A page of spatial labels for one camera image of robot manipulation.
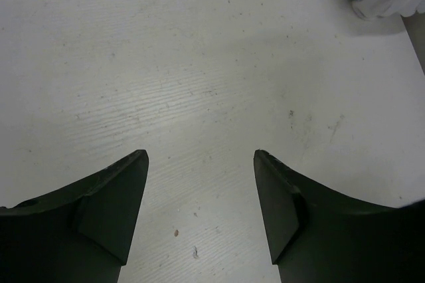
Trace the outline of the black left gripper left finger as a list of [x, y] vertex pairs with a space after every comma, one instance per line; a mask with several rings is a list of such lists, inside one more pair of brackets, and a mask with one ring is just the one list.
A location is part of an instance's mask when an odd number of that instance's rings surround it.
[[1, 208], [2, 282], [117, 282], [147, 180], [137, 150], [60, 189]]

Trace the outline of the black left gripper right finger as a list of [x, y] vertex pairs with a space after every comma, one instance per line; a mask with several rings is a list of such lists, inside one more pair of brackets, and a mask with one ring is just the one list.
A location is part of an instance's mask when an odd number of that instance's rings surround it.
[[423, 282], [424, 202], [399, 208], [332, 190], [264, 150], [254, 174], [282, 282]]

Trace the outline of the white tank top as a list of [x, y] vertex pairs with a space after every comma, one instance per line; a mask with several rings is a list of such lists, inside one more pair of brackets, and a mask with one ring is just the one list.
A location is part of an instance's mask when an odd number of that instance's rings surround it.
[[385, 18], [393, 14], [403, 17], [424, 14], [424, 0], [354, 0], [352, 7], [364, 20]]

